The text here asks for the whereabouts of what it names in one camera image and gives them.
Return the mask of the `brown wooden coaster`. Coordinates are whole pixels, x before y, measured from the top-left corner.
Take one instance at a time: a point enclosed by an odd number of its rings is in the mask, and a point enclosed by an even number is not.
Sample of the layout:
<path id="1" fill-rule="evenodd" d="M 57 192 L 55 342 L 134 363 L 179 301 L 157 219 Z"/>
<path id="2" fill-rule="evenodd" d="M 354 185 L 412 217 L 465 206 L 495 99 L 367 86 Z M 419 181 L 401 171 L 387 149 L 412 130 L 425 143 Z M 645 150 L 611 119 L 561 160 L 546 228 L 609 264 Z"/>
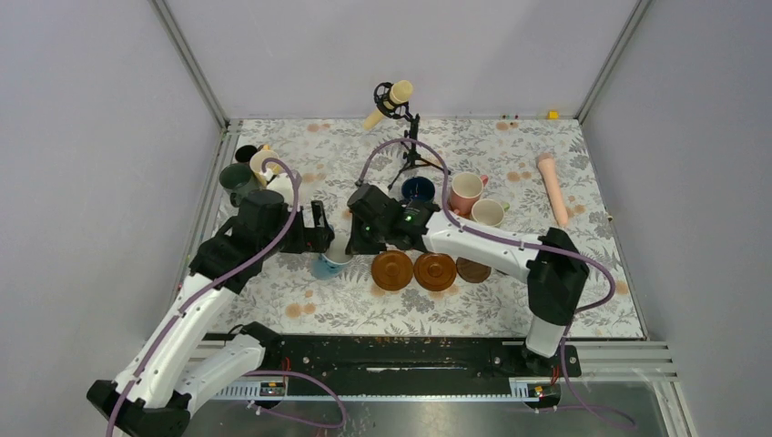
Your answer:
<path id="1" fill-rule="evenodd" d="M 413 278 L 411 258 L 402 251 L 387 250 L 377 255 L 371 263 L 374 283 L 387 291 L 402 290 Z"/>

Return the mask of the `light green mug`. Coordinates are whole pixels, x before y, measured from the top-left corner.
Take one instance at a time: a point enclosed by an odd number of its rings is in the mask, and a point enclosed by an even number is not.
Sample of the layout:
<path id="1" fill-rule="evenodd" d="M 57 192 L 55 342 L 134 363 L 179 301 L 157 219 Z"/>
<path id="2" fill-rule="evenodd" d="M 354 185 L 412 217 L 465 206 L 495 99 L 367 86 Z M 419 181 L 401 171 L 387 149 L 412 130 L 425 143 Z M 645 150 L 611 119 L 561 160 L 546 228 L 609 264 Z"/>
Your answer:
<path id="1" fill-rule="evenodd" d="M 473 204 L 470 218 L 484 226 L 499 228 L 503 224 L 509 208 L 510 204 L 507 202 L 481 198 Z"/>

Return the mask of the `brown wooden knob lid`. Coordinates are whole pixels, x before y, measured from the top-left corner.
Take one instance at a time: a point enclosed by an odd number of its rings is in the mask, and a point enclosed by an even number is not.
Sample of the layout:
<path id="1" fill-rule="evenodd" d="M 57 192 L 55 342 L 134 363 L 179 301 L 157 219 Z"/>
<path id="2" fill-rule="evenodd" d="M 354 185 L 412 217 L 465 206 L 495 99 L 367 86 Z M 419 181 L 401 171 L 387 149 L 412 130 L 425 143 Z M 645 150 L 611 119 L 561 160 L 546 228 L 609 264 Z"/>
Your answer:
<path id="1" fill-rule="evenodd" d="M 423 253 L 413 264 L 413 276 L 428 291 L 445 291 L 455 282 L 456 264 L 449 255 Z"/>

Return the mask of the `yellow mug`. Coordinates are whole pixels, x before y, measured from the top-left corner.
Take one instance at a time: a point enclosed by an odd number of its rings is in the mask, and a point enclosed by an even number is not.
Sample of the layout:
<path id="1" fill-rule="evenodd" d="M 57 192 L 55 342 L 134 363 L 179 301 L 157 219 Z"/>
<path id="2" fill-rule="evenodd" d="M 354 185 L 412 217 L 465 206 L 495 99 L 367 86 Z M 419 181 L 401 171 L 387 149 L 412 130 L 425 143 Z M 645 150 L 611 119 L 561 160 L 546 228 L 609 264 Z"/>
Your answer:
<path id="1" fill-rule="evenodd" d="M 249 169 L 262 188 L 266 188 L 272 179 L 284 172 L 283 168 L 274 162 L 274 159 L 278 158 L 277 152 L 263 148 L 249 160 Z"/>

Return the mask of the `blue patterned mug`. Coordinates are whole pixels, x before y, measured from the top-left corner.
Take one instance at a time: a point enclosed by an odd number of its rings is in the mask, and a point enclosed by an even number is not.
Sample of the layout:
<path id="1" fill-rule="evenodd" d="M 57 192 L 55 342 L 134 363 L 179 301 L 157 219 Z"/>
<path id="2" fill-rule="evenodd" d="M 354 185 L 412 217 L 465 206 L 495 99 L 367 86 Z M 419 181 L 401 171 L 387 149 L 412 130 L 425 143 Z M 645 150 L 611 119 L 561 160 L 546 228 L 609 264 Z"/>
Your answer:
<path id="1" fill-rule="evenodd" d="M 347 252 L 349 241 L 348 234 L 337 235 L 328 249 L 310 264 L 311 275 L 315 279 L 326 280 L 340 274 L 353 259 Z"/>

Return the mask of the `black mug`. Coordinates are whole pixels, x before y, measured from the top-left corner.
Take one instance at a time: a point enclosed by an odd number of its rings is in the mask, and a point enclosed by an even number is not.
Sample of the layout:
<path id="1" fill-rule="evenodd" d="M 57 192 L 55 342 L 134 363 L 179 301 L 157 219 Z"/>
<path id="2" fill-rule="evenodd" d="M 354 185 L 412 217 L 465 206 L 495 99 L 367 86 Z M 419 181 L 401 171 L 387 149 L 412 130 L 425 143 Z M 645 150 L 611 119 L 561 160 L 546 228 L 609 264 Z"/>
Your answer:
<path id="1" fill-rule="evenodd" d="M 252 157 L 260 151 L 260 148 L 254 145 L 245 145 L 239 147 L 234 154 L 234 160 L 236 163 L 248 164 Z"/>

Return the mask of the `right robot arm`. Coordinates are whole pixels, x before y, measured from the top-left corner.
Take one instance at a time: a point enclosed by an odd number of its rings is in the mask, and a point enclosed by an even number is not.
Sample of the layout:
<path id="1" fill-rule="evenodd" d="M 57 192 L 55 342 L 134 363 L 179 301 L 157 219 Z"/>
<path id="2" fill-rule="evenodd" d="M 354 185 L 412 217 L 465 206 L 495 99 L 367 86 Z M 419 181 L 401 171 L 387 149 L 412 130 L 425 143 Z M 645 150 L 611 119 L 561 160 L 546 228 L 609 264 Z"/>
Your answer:
<path id="1" fill-rule="evenodd" d="M 521 360 L 530 373 L 552 376 L 559 343 L 577 310 L 589 268 L 568 235 L 557 228 L 539 236 L 506 232 L 462 218 L 433 202 L 403 205 L 371 184 L 350 196 L 352 255 L 378 255 L 393 246 L 467 259 L 527 287 L 532 321 Z"/>

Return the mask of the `pink mug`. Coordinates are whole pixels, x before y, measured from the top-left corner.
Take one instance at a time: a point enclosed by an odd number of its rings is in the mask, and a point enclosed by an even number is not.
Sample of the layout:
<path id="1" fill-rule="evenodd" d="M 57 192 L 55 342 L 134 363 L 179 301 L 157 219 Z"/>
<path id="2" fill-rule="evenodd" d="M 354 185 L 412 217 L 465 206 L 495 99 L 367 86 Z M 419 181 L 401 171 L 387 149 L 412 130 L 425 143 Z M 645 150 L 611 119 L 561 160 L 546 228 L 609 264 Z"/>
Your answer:
<path id="1" fill-rule="evenodd" d="M 459 216 L 469 216 L 473 205 L 482 197 L 489 177 L 470 172 L 457 173 L 453 176 L 448 206 Z"/>

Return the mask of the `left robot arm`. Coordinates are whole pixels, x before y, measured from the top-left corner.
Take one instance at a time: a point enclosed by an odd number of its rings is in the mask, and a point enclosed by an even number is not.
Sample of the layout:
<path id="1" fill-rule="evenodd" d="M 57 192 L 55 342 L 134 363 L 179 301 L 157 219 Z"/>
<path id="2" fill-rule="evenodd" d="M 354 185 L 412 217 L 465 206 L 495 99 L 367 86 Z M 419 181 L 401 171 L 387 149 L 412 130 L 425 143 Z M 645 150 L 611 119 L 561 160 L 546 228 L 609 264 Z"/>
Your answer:
<path id="1" fill-rule="evenodd" d="M 284 371 L 282 337 L 259 322 L 244 325 L 223 351 L 193 371 L 185 367 L 211 323 L 257 277 L 276 253 L 326 251 L 334 231 L 320 200 L 303 208 L 280 193 L 257 190 L 244 198 L 198 248 L 181 290 L 140 353 L 112 380 L 97 380 L 89 402 L 107 419 L 107 435 L 180 436 L 200 405 L 250 371 Z"/>

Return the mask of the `dark green mug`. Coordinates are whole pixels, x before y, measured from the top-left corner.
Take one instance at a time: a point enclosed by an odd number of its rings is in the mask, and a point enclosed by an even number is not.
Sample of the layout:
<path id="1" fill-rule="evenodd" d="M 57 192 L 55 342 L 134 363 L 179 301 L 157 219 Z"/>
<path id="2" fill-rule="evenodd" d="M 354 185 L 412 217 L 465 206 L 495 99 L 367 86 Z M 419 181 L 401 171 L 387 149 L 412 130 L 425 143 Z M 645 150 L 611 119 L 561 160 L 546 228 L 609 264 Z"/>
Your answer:
<path id="1" fill-rule="evenodd" d="M 231 206 L 235 208 L 238 208 L 252 191 L 264 189 L 264 185 L 251 168 L 243 163 L 234 163 L 223 168 L 218 175 L 218 183 L 229 196 Z"/>

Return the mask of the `dark brown coaster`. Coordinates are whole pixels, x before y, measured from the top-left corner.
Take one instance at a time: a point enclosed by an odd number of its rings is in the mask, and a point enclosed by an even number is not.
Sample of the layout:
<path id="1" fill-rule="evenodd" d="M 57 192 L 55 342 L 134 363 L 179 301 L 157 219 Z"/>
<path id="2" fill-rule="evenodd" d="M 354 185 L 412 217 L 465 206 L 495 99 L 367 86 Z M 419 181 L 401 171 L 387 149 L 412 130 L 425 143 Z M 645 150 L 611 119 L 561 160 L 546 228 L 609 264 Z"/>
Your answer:
<path id="1" fill-rule="evenodd" d="M 456 260 L 455 265 L 457 275 L 469 283 L 482 283 L 486 281 L 492 273 L 490 267 L 462 257 L 459 257 Z"/>

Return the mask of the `dark blue mug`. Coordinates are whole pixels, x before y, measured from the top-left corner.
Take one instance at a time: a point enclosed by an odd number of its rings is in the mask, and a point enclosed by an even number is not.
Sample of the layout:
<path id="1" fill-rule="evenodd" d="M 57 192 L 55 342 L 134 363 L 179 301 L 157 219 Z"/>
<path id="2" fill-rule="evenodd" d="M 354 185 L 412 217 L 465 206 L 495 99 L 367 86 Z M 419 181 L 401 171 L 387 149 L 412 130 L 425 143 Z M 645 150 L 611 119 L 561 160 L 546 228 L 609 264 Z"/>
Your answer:
<path id="1" fill-rule="evenodd" d="M 433 202 L 436 188 L 431 180 L 424 177 L 413 177 L 405 180 L 401 185 L 401 196 L 406 202 L 420 200 Z"/>

